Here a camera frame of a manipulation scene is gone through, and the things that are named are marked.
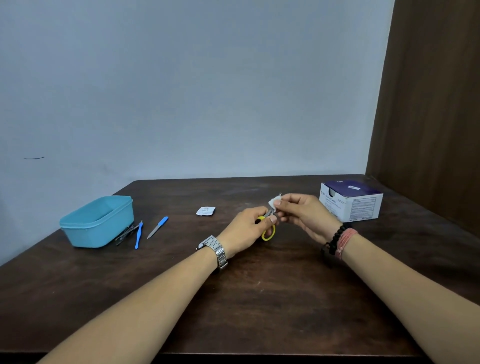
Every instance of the silver wristwatch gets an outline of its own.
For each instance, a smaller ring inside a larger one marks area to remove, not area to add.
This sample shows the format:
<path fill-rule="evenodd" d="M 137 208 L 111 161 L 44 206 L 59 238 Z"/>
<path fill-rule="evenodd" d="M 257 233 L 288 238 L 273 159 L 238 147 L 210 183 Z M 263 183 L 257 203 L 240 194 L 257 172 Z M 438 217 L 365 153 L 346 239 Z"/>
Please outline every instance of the silver wristwatch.
<path fill-rule="evenodd" d="M 197 250 L 202 249 L 204 246 L 208 246 L 209 248 L 213 249 L 216 254 L 216 259 L 218 261 L 218 269 L 223 270 L 223 268 L 227 266 L 228 262 L 222 244 L 220 244 L 220 242 L 216 239 L 215 236 L 210 235 L 208 238 L 198 244 Z"/>

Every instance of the cardboard box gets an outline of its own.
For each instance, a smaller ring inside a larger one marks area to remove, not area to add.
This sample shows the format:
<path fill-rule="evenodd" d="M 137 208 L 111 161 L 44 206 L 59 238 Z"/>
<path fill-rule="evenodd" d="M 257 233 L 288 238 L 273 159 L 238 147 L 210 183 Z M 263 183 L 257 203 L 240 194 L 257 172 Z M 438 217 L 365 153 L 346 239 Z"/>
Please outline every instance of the cardboard box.
<path fill-rule="evenodd" d="M 322 183 L 320 202 L 341 222 L 378 218 L 384 194 L 357 181 Z"/>

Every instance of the black beaded bracelet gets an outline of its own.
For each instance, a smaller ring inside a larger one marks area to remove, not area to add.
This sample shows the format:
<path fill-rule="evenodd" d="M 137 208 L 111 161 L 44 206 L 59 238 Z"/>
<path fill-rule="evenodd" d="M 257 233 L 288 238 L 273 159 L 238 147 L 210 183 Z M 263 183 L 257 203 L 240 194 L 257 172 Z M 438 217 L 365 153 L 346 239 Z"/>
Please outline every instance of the black beaded bracelet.
<path fill-rule="evenodd" d="M 340 239 L 340 236 L 343 234 L 343 232 L 348 229 L 348 228 L 351 228 L 352 225 L 349 224 L 348 222 L 346 222 L 345 224 L 343 224 L 342 226 L 340 226 L 340 228 L 338 229 L 338 231 L 335 233 L 335 235 L 333 236 L 332 238 L 332 241 L 327 243 L 328 245 L 328 252 L 331 254 L 331 255 L 335 255 L 335 251 L 336 251 L 336 245 L 338 243 L 338 239 Z"/>

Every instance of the red thread bracelet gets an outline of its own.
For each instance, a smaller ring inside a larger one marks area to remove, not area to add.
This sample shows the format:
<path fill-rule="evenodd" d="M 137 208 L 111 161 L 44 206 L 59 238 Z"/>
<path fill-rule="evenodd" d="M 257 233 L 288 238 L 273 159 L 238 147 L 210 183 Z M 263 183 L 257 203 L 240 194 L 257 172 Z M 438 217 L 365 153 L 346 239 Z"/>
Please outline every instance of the red thread bracelet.
<path fill-rule="evenodd" d="M 336 251 L 335 251 L 335 256 L 338 259 L 342 260 L 343 249 L 347 245 L 347 243 L 350 240 L 350 238 L 352 237 L 352 235 L 355 235 L 355 234 L 358 234 L 358 231 L 356 231 L 355 229 L 352 229 L 352 228 L 348 228 L 343 232 L 342 235 L 340 235 L 340 239 L 338 239 L 338 244 L 337 244 L 337 248 L 336 248 Z"/>

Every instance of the blue plastic container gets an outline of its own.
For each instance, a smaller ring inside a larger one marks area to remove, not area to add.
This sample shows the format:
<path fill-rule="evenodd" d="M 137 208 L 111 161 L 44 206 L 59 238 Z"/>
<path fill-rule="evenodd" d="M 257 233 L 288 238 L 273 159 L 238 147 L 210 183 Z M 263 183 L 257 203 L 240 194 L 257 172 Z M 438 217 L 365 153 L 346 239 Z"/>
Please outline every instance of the blue plastic container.
<path fill-rule="evenodd" d="M 130 196 L 105 196 L 60 219 L 60 227 L 73 246 L 99 248 L 133 222 Z"/>

